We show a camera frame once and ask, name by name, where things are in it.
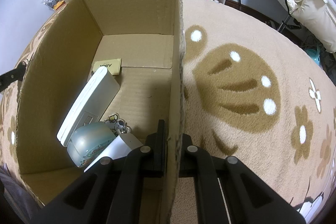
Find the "cartoon dog keychain charm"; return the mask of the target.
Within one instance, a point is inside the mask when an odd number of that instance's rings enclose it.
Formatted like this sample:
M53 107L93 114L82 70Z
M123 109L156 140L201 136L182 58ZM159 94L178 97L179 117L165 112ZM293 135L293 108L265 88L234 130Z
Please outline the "cartoon dog keychain charm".
M108 118L104 120L104 123L110 128L115 136L131 133L131 127L127 125L125 120L120 118L118 113L113 113L108 116Z

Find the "brown cardboard box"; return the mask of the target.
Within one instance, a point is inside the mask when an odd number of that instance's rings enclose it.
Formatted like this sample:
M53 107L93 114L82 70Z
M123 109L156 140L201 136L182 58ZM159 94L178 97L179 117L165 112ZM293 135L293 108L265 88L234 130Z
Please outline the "brown cardboard box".
M33 223L169 223L183 132L182 0L70 0L19 92Z

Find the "gold NFC smart card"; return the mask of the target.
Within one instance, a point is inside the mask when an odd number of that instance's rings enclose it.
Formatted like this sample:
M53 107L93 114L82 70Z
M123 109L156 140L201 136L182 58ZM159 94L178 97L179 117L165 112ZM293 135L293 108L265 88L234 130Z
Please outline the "gold NFC smart card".
M118 76L121 71L121 59L111 59L111 60L103 60L103 61L96 61L92 67L92 73L95 73L100 67L106 67L108 71L113 76Z

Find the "white power bank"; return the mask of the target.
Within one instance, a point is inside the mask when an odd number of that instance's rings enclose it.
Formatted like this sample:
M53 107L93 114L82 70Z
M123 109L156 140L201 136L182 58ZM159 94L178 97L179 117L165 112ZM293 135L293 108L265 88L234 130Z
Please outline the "white power bank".
M120 85L107 67L99 67L66 115L56 135L60 144L68 146L76 129L99 121L119 90Z

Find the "white charger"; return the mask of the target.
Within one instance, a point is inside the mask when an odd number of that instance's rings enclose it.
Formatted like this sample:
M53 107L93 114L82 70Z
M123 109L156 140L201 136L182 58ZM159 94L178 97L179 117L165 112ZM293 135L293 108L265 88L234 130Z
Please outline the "white charger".
M72 134L67 152L74 164L86 172L104 157L121 159L141 146L133 134L115 135L104 122L96 122L80 127Z

